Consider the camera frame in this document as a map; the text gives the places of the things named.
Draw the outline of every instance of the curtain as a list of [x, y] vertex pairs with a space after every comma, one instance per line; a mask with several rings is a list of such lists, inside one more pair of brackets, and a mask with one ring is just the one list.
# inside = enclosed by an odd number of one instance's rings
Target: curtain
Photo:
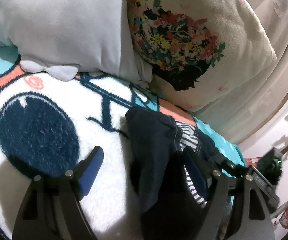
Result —
[[247, 0], [264, 27], [277, 61], [240, 87], [193, 113], [240, 143], [278, 110], [288, 93], [288, 0]]

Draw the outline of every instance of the pillow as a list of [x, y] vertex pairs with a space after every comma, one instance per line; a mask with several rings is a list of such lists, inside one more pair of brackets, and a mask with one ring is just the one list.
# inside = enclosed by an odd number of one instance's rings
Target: pillow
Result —
[[101, 70], [151, 81], [151, 65], [134, 54], [126, 0], [0, 0], [0, 45], [13, 44], [28, 72], [67, 81]]
[[276, 60], [246, 0], [128, 0], [133, 43], [152, 89], [196, 111]]

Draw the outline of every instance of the blanket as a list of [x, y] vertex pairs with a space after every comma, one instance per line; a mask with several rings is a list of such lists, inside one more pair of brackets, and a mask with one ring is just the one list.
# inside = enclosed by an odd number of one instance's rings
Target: blanket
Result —
[[132, 152], [125, 113], [142, 106], [197, 126], [222, 154], [244, 164], [237, 146], [208, 125], [147, 90], [104, 73], [78, 74], [69, 82], [25, 73], [16, 48], [0, 47], [0, 234], [12, 238], [31, 179], [60, 176], [96, 146], [104, 161], [80, 202], [99, 240], [143, 239], [140, 209], [129, 166]]

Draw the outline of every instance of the metal screw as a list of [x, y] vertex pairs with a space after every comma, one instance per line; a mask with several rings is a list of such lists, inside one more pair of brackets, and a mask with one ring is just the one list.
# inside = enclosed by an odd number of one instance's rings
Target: metal screw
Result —
[[252, 180], [253, 180], [253, 177], [252, 177], [252, 175], [250, 175], [250, 174], [246, 174], [246, 175], [245, 175], [245, 179], [247, 179], [248, 181], [252, 181]]
[[42, 178], [41, 175], [36, 175], [33, 180], [34, 181], [39, 181], [41, 178]]
[[216, 177], [219, 177], [219, 176], [221, 176], [221, 172], [218, 171], [218, 170], [214, 170], [213, 171], [213, 175], [216, 176]]
[[65, 176], [67, 177], [71, 177], [73, 174], [74, 174], [74, 171], [72, 170], [65, 171]]

